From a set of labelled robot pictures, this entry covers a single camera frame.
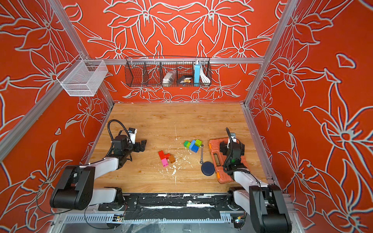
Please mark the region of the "long red lego brick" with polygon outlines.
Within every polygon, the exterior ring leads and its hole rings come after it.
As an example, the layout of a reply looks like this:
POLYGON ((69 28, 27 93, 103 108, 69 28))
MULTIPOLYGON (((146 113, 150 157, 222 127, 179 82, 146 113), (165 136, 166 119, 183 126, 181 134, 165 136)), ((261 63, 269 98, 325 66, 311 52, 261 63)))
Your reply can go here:
POLYGON ((164 160, 164 159, 168 160, 170 157, 170 154, 165 154, 162 150, 158 152, 158 155, 161 160, 164 160))

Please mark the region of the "pink lego brick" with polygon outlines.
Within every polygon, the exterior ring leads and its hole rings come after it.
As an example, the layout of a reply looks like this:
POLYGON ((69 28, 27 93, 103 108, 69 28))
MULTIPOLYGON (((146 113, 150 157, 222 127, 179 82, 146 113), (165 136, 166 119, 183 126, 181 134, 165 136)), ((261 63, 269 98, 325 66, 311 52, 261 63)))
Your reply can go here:
POLYGON ((162 160, 161 160, 161 163, 162 163, 162 166, 163 166, 164 168, 169 166, 168 160, 167 160, 166 158, 162 159, 162 160))

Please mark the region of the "lime lego brick lone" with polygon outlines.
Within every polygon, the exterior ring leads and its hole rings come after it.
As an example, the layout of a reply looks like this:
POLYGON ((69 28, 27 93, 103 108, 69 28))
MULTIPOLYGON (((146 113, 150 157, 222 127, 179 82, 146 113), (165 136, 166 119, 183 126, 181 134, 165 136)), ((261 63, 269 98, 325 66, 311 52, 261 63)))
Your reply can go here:
POLYGON ((195 145, 196 145, 197 147, 201 147, 201 145, 202 145, 202 141, 200 141, 199 139, 197 139, 197 140, 195 141, 195 145))

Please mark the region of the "brown lego plate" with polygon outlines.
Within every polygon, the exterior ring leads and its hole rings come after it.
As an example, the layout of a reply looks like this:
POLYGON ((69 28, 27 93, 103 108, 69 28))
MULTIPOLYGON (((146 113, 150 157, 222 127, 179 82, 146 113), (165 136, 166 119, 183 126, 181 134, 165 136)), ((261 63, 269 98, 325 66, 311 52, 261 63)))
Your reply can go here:
POLYGON ((176 159, 175 159, 175 157, 174 157, 173 155, 170 155, 170 156, 169 156, 169 162, 170 162, 171 164, 173 164, 173 163, 176 162, 176 159))

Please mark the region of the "dark blue lego brick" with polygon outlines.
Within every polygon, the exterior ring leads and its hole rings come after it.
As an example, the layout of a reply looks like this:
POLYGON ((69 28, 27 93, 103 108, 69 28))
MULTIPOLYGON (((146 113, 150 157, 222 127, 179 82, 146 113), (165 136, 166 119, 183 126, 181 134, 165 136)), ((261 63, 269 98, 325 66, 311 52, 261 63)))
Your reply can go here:
POLYGON ((189 149, 194 153, 197 153, 199 150, 199 146, 196 144, 196 140, 193 140, 189 146, 189 149))

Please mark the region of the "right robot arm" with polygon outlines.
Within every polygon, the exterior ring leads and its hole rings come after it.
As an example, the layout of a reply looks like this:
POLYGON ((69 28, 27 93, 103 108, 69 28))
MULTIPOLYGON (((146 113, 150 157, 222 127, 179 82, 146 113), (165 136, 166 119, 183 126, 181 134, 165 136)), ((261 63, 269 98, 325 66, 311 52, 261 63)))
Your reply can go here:
POLYGON ((292 224, 281 189, 256 178, 242 162, 244 144, 229 135, 220 152, 223 171, 242 189, 232 191, 233 203, 243 208, 256 233, 290 233, 292 224))

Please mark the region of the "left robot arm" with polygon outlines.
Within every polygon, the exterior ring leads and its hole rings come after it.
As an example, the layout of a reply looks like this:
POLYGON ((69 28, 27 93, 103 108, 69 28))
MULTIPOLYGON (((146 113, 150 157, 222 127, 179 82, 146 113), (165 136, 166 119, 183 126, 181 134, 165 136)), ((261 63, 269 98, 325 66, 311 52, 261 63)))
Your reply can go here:
POLYGON ((133 152, 144 152, 147 140, 133 142, 135 135, 118 135, 111 141, 109 154, 87 165, 67 166, 50 198, 50 207, 84 210, 91 205, 109 204, 114 209, 125 206, 119 187, 95 188, 95 180, 119 170, 131 160, 133 152))

